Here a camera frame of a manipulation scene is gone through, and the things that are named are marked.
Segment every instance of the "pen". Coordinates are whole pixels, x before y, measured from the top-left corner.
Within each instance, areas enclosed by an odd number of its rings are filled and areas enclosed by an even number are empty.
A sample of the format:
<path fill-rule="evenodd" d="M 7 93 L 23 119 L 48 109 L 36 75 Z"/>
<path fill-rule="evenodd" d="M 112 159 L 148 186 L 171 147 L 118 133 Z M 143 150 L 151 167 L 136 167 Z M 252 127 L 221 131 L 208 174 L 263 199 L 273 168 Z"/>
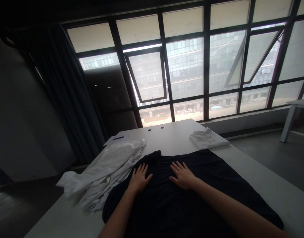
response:
<path fill-rule="evenodd" d="M 118 137 L 118 138 L 114 138 L 114 139 L 112 139 L 112 140 L 115 140 L 115 139 L 121 139 L 121 138 L 124 138 L 124 136 L 122 136 L 122 137 Z"/>

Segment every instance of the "table leg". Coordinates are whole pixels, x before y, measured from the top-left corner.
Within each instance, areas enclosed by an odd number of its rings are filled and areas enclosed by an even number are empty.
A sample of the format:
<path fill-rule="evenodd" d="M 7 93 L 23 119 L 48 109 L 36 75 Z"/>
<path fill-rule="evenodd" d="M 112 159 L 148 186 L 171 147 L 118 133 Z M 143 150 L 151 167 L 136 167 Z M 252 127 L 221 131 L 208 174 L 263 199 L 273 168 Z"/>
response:
<path fill-rule="evenodd" d="M 293 116 L 294 116 L 294 111 L 295 111 L 296 105 L 295 104 L 291 104 L 291 107 L 288 111 L 287 117 L 286 117 L 286 121 L 285 121 L 285 125 L 282 131 L 282 135 L 281 135 L 281 139 L 280 141 L 283 143 L 286 143 L 287 141 L 287 137 L 290 133 L 291 127 L 292 127 L 292 123 L 293 123 Z"/>

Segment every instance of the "fabric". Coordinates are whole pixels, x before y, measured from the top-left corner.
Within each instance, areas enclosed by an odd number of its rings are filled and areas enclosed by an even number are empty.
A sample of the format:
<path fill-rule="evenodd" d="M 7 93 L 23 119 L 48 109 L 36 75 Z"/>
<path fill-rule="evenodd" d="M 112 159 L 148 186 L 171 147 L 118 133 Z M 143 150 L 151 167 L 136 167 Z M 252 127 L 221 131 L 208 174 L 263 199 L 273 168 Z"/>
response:
<path fill-rule="evenodd" d="M 169 180 L 175 176 L 172 162 L 185 162 L 195 176 L 238 200 L 274 225 L 283 228 L 280 217 L 261 196 L 224 160 L 209 150 L 177 156 L 146 155 L 140 164 L 149 165 L 146 177 L 153 177 L 133 204 L 125 237 L 237 237 L 222 217 L 198 194 L 185 191 Z M 102 218 L 106 223 L 128 187 L 130 177 L 112 189 Z"/>
<path fill-rule="evenodd" d="M 145 146 L 144 139 L 112 144 L 93 167 L 82 174 L 64 173 L 56 186 L 64 188 L 66 198 L 86 191 L 79 204 L 88 211 L 102 209 L 111 189 L 126 178 Z"/>
<path fill-rule="evenodd" d="M 81 164 L 91 163 L 108 135 L 73 46 L 59 24 L 21 33 L 69 142 Z"/>
<path fill-rule="evenodd" d="M 205 127 L 204 131 L 194 131 L 189 135 L 191 141 L 200 149 L 212 149 L 224 145 L 229 145 L 230 142 L 213 132 L 210 128 Z"/>

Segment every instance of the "desk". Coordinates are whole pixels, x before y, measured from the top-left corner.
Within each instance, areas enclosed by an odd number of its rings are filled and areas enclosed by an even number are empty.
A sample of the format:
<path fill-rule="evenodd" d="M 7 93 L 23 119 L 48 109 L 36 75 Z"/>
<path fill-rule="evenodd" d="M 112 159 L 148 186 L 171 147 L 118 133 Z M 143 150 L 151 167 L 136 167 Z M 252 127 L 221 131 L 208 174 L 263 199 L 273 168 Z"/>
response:
<path fill-rule="evenodd" d="M 281 138 L 280 138 L 280 141 L 284 142 L 284 143 L 286 143 L 288 134 L 289 134 L 289 132 L 291 130 L 291 127 L 292 127 L 294 111 L 297 107 L 304 108 L 304 99 L 296 100 L 296 101 L 290 101 L 290 102 L 287 102 L 287 103 L 291 104 L 291 107 L 290 107 L 290 110 L 288 111 L 286 121 L 285 121 L 285 125 L 284 125 L 282 135 L 281 135 Z M 293 132 L 293 133 L 304 136 L 303 133 L 299 133 L 299 132 Z"/>
<path fill-rule="evenodd" d="M 188 154 L 198 149 L 189 135 L 204 127 L 192 119 L 131 130 L 130 139 L 147 142 L 142 156 L 161 150 L 163 155 Z M 232 145 L 211 149 L 226 161 L 262 196 L 284 222 L 291 237 L 304 237 L 304 192 L 270 171 Z M 102 156 L 101 152 L 89 165 L 91 168 Z M 104 223 L 102 212 L 84 214 L 80 207 L 61 196 L 28 232 L 25 238 L 96 238 Z"/>

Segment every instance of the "floor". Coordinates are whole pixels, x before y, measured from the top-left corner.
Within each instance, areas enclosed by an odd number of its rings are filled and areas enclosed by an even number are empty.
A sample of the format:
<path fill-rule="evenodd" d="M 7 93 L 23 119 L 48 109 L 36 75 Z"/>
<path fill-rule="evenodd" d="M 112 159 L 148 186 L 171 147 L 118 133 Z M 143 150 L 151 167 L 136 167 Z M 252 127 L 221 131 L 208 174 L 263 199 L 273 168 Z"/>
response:
<path fill-rule="evenodd" d="M 280 135 L 251 136 L 232 140 L 231 144 L 304 191 L 304 137 L 290 134 L 284 144 L 279 141 Z M 0 187 L 0 238 L 26 235 L 62 195 L 62 188 L 55 186 L 59 178 Z"/>

